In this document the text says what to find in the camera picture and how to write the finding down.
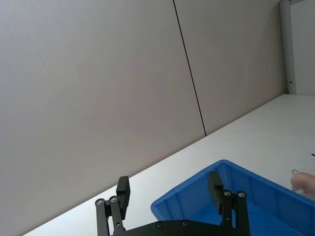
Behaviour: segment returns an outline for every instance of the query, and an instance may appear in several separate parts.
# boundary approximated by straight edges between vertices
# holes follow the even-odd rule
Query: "blue container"
[[[210,171],[220,174],[225,189],[247,193],[252,236],[315,236],[314,201],[227,160],[214,163],[154,201],[152,213],[158,220],[220,224],[208,190]]]

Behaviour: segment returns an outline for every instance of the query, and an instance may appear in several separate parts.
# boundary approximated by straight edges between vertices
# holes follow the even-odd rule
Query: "blue plastic bin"
[[[247,193],[252,236],[315,236],[314,201],[227,160],[207,167],[154,201],[152,213],[158,220],[220,224],[208,190],[210,171],[218,171],[225,189]]]

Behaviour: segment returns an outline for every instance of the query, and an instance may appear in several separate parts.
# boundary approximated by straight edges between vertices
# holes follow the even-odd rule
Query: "black metal bracket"
[[[120,177],[116,188],[117,195],[109,200],[98,199],[95,202],[97,235],[110,236],[108,218],[112,216],[113,236],[250,236],[246,193],[224,190],[218,172],[209,172],[209,191],[218,214],[222,215],[220,225],[191,220],[170,220],[157,221],[126,231],[123,220],[129,204],[130,185],[127,176]],[[232,224],[233,210],[236,215],[235,228]]]

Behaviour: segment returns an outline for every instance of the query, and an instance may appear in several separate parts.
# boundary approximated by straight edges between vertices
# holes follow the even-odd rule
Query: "white tabletop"
[[[125,228],[156,221],[151,203],[214,162],[227,159],[290,188],[292,169],[315,170],[315,96],[282,95],[130,178]],[[25,236],[97,236],[94,202],[113,187]]]

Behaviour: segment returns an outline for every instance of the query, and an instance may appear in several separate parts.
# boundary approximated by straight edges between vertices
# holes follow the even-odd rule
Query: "screw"
[[[238,193],[238,196],[240,196],[240,197],[244,197],[244,196],[245,196],[245,193],[243,193],[243,192],[239,192],[239,193]]]
[[[98,200],[96,204],[102,205],[104,203],[104,200]]]
[[[230,192],[230,191],[224,191],[224,195],[230,196],[230,195],[231,195],[231,192]]]
[[[158,228],[163,228],[163,225],[164,225],[163,222],[157,222],[157,227]]]

